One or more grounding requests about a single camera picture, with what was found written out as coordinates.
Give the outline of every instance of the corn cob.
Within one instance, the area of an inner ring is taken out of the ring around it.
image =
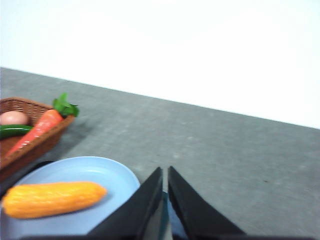
[[[2,207],[13,218],[39,218],[88,208],[106,194],[105,188],[90,181],[23,184],[7,191]]]

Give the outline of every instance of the light blue plate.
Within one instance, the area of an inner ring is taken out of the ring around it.
[[[79,156],[45,165],[16,185],[92,181],[108,190],[96,205],[72,213],[34,219],[16,219],[1,211],[1,239],[38,235],[85,235],[139,188],[134,173],[123,164],[98,156]]]

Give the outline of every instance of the carrot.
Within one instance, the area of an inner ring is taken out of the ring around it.
[[[64,119],[64,117],[68,115],[74,115],[77,117],[79,114],[79,109],[76,105],[68,103],[66,99],[66,93],[63,93],[58,99],[56,98],[53,101],[54,109],[47,110],[36,122],[34,127],[5,154],[5,157],[9,156],[20,148],[23,148],[34,139],[48,132],[54,126],[58,125]]]

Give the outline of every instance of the gray table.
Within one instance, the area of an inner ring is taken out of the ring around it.
[[[174,166],[248,234],[320,239],[319,129],[1,69],[1,98],[62,92],[80,115],[38,161],[102,156],[141,182]]]

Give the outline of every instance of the wicker basket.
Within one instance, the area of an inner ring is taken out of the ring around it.
[[[53,108],[50,105],[21,97],[1,99],[0,104],[1,114],[8,111],[23,112],[29,117],[29,125],[32,126],[45,111]],[[34,139],[32,142],[15,151],[8,157],[5,157],[5,154],[21,138],[21,136],[14,136],[1,140],[0,182],[53,148],[60,140],[65,129],[73,122],[74,118],[73,115],[69,115],[48,132]]]

